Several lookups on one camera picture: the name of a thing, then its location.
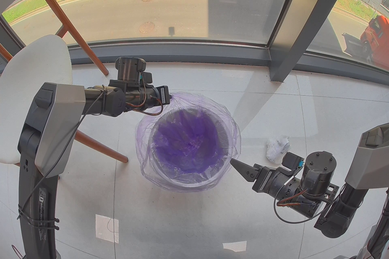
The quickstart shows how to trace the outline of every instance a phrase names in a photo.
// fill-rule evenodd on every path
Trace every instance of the road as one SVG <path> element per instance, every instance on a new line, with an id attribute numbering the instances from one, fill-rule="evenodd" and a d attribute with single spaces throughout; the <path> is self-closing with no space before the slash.
<path id="1" fill-rule="evenodd" d="M 141 37 L 208 38 L 266 44 L 284 0 L 76 0 L 61 5 L 86 41 Z M 61 26 L 51 10 L 12 25 L 26 43 Z M 331 12 L 311 48 L 345 55 L 342 33 L 366 26 Z M 66 34 L 66 43 L 75 43 Z"/>

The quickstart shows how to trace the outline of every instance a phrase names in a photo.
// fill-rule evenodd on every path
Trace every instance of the white crumpled bag on floor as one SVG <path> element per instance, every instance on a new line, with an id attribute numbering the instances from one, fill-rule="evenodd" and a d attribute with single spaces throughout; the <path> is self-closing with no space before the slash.
<path id="1" fill-rule="evenodd" d="M 269 138 L 267 140 L 266 157 L 272 163 L 281 164 L 284 155 L 289 151 L 290 147 L 287 136 Z"/>

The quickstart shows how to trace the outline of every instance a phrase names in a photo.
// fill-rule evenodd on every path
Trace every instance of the robotic arm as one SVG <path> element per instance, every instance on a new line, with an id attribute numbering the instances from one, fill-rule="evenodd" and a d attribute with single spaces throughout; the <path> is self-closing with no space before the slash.
<path id="1" fill-rule="evenodd" d="M 230 163 L 247 181 L 255 182 L 252 188 L 255 192 L 267 193 L 275 201 L 279 200 L 277 206 L 292 208 L 308 218 L 302 222 L 318 217 L 314 227 L 326 237 L 337 238 L 350 226 L 368 189 L 389 186 L 388 153 L 389 123 L 363 133 L 345 184 L 340 190 L 339 186 L 331 184 L 336 160 L 325 151 L 307 156 L 301 179 L 295 175 L 302 169 L 304 159 L 290 152 L 282 161 L 287 169 L 273 169 L 258 164 L 252 167 L 235 159 L 231 159 Z M 318 212 L 321 203 L 326 206 Z M 389 240 L 386 232 L 388 219 L 389 203 L 386 202 L 376 232 L 367 247 L 373 258 L 378 258 L 377 254 Z"/>
<path id="2" fill-rule="evenodd" d="M 108 86 L 44 83 L 28 111 L 18 150 L 19 218 L 26 259 L 61 258 L 55 247 L 58 175 L 67 164 L 75 132 L 85 115 L 119 116 L 170 103 L 167 86 L 153 87 L 140 58 L 120 57 L 118 79 Z"/>

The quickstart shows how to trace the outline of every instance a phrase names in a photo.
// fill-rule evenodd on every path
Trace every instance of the red vehicle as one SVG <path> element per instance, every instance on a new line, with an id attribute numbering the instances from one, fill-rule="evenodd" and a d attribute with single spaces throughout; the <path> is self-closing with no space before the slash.
<path id="1" fill-rule="evenodd" d="M 362 55 L 368 63 L 389 70 L 389 20 L 373 18 L 361 35 Z"/>

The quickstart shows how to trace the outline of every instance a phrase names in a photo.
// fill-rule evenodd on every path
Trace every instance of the crumpled plastic bag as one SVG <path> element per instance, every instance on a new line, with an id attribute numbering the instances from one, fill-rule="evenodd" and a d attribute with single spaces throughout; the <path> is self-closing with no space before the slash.
<path id="1" fill-rule="evenodd" d="M 158 112 L 160 106 L 148 112 Z M 199 95 L 173 93 L 159 116 L 144 116 L 135 132 L 142 175 L 163 189 L 214 187 L 240 155 L 240 130 L 225 106 Z"/>
<path id="2" fill-rule="evenodd" d="M 272 163 L 281 164 L 290 147 L 287 136 L 269 138 L 267 140 L 266 157 Z"/>

